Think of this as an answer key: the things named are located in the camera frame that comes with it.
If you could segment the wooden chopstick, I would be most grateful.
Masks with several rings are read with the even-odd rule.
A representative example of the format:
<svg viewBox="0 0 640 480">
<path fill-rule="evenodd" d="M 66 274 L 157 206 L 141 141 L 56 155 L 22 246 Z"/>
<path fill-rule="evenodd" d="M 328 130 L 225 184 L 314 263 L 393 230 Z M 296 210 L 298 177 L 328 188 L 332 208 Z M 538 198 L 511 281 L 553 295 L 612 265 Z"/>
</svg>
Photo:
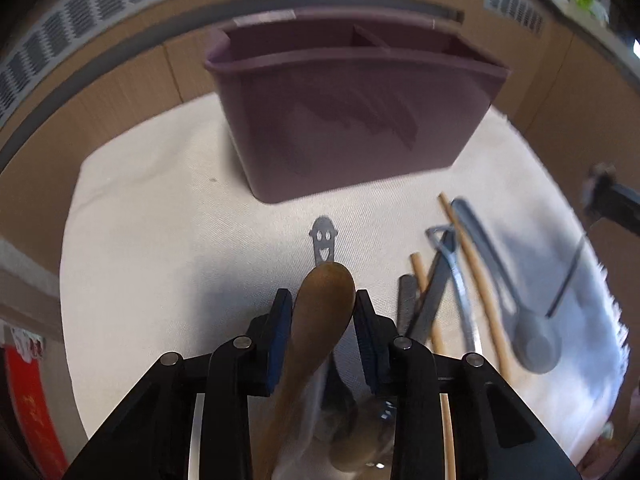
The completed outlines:
<svg viewBox="0 0 640 480">
<path fill-rule="evenodd" d="M 472 243 L 468 232 L 466 232 L 466 229 L 462 226 L 457 214 L 452 209 L 450 200 L 448 200 L 448 197 L 444 192 L 439 193 L 438 201 L 440 206 L 442 206 L 442 210 L 445 211 L 446 216 L 454 225 L 458 235 L 460 236 L 460 246 L 466 263 L 470 269 L 475 289 L 480 297 L 480 301 L 482 302 L 484 315 L 487 320 L 491 336 L 491 342 L 494 346 L 498 360 L 499 372 L 509 384 L 512 384 L 514 378 L 514 366 L 511 352 L 509 350 L 509 341 L 508 338 L 506 338 L 506 332 L 502 326 L 495 294 L 490 289 L 487 275 L 483 270 L 482 263 L 480 262 L 480 254 Z"/>
<path fill-rule="evenodd" d="M 439 285 L 435 281 L 435 263 L 432 264 L 431 272 L 426 272 L 422 257 L 418 252 L 410 255 L 410 262 L 421 292 L 421 307 L 413 325 L 413 337 L 421 342 L 431 341 L 433 352 L 444 354 L 446 346 L 442 336 L 442 328 L 437 321 L 437 311 L 446 283 Z M 444 428 L 446 478 L 454 479 L 456 478 L 454 436 L 452 435 L 449 400 L 446 394 L 440 395 L 440 407 L 442 408 L 442 428 Z"/>
</svg>

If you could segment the brown wooden spoon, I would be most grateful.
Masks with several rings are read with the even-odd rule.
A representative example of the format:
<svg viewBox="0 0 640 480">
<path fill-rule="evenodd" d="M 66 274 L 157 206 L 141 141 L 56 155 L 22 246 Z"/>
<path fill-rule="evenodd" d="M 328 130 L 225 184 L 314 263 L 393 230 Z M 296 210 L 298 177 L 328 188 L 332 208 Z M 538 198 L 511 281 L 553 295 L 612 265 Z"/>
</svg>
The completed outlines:
<svg viewBox="0 0 640 480">
<path fill-rule="evenodd" d="M 300 285 L 280 382 L 253 448 L 256 479 L 272 477 L 306 385 L 342 338 L 354 302 L 355 283 L 341 263 L 317 266 Z"/>
</svg>

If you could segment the grey blue plastic spoon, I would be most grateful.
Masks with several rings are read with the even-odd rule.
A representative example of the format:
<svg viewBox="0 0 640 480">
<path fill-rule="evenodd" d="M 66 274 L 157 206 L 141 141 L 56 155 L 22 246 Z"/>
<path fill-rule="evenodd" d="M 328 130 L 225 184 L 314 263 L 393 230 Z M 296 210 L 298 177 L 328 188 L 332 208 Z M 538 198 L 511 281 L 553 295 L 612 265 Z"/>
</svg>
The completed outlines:
<svg viewBox="0 0 640 480">
<path fill-rule="evenodd" d="M 538 375 L 551 372 L 561 357 L 562 341 L 558 331 L 544 315 L 526 306 L 495 244 L 469 202 L 458 197 L 451 202 L 451 207 L 488 267 L 498 292 L 503 323 L 514 356 L 529 372 Z"/>
</svg>

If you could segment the white cloth mat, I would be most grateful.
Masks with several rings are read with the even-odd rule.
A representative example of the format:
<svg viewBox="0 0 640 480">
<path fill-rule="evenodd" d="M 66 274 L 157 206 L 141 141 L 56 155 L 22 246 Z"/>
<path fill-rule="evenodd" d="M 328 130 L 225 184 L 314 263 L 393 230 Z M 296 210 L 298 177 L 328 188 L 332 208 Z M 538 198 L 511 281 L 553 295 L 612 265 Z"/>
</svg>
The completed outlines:
<svg viewBox="0 0 640 480">
<path fill-rule="evenodd" d="M 337 228 L 335 260 L 394 318 L 409 255 L 430 264 L 425 231 L 445 223 L 437 195 L 462 195 L 506 264 L 523 304 L 544 313 L 582 227 L 506 116 L 491 107 L 454 164 L 267 205 L 253 196 L 212 94 L 132 128 L 81 165 L 60 271 L 65 344 L 80 417 L 91 439 L 74 479 L 198 478 L 189 437 L 160 428 L 88 457 L 102 422 L 161 354 L 213 352 L 295 297 L 314 266 L 309 231 Z M 556 316 L 559 364 L 536 375 L 512 361 L 509 382 L 578 463 L 613 411 L 629 349 L 620 308 L 591 246 Z"/>
</svg>

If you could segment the small grey ventilation grille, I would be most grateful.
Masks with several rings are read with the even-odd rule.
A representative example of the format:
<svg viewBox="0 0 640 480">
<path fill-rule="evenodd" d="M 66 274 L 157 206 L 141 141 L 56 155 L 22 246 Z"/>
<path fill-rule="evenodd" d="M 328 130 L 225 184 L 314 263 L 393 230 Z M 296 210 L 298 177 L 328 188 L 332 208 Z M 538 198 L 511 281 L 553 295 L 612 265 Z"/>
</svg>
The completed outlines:
<svg viewBox="0 0 640 480">
<path fill-rule="evenodd" d="M 484 0 L 484 8 L 539 36 L 544 16 L 529 0 Z"/>
</svg>

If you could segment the red banner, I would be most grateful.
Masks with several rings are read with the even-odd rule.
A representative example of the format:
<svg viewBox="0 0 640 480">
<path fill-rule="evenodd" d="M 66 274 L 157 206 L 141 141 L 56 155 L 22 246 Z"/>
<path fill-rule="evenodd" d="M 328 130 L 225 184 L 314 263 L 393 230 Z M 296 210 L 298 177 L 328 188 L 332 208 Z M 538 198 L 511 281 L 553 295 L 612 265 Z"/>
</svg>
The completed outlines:
<svg viewBox="0 0 640 480">
<path fill-rule="evenodd" d="M 61 479 L 68 460 L 41 380 L 43 339 L 1 325 L 1 477 Z"/>
</svg>

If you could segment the maroon utensil holder box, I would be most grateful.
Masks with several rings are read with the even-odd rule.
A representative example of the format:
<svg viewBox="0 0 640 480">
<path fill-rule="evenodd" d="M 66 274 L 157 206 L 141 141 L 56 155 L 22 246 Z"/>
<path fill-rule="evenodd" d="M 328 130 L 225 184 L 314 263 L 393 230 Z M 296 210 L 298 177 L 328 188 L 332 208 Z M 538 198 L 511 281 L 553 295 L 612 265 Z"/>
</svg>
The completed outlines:
<svg viewBox="0 0 640 480">
<path fill-rule="evenodd" d="M 267 204 L 449 167 L 509 77 L 457 29 L 390 9 L 236 18 L 205 65 Z"/>
</svg>

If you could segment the black-handled brown spoon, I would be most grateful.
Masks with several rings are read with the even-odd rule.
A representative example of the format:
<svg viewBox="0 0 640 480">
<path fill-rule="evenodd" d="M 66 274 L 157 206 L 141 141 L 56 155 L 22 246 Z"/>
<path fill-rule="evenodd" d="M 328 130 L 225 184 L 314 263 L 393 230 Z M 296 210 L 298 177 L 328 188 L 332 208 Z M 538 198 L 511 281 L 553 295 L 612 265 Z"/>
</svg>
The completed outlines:
<svg viewBox="0 0 640 480">
<path fill-rule="evenodd" d="M 426 289 L 419 292 L 418 278 L 404 274 L 398 278 L 396 323 L 398 333 L 426 344 L 434 333 L 434 324 L 451 278 L 449 264 L 436 254 L 425 277 Z"/>
</svg>

